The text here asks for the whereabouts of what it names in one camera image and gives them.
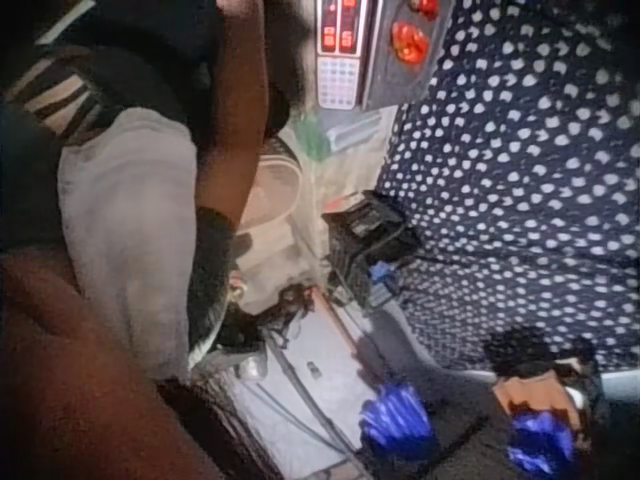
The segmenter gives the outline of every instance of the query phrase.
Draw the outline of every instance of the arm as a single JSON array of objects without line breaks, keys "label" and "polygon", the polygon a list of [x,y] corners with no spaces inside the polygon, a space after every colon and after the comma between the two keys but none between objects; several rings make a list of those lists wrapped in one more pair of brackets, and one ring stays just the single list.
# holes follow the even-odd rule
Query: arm
[{"label": "arm", "polygon": [[20,470],[16,478],[221,478],[52,268],[56,258],[45,257],[9,254],[1,262],[2,436]]},{"label": "arm", "polygon": [[213,73],[216,134],[199,172],[196,205],[237,228],[256,174],[268,114],[262,0],[218,0],[223,45]]}]

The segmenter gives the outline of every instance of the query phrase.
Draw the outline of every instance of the sleeve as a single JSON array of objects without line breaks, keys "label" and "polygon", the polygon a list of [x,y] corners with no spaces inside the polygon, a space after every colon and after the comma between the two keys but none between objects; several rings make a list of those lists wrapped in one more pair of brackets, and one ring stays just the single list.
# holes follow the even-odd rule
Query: sleeve
[{"label": "sleeve", "polygon": [[229,221],[214,210],[199,207],[196,222],[196,249],[187,299],[190,366],[206,355],[222,325],[234,237]]}]

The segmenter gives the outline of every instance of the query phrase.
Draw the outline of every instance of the navy blue polka dot curtain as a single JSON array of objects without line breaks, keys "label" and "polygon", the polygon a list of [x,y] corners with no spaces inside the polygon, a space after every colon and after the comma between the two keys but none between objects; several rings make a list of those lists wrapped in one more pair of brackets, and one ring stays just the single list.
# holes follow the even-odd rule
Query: navy blue polka dot curtain
[{"label": "navy blue polka dot curtain", "polygon": [[623,16],[584,13],[458,1],[429,98],[398,113],[378,188],[424,242],[401,303],[444,367],[585,341],[638,365],[639,57]]}]

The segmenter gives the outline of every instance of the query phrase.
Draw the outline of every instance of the green object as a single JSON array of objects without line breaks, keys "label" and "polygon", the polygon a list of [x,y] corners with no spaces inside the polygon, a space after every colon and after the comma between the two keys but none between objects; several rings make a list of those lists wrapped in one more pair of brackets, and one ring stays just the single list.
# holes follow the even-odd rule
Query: green object
[{"label": "green object", "polygon": [[314,162],[323,162],[331,155],[329,139],[320,127],[315,113],[306,113],[292,122],[296,140]]}]

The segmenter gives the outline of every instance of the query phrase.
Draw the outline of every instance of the white towel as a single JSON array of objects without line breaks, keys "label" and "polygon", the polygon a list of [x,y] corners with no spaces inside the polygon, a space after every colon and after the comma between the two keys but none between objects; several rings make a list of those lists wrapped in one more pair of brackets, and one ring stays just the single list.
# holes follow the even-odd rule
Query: white towel
[{"label": "white towel", "polygon": [[79,286],[154,379],[188,376],[196,148],[156,112],[121,113],[62,152],[58,192]]}]

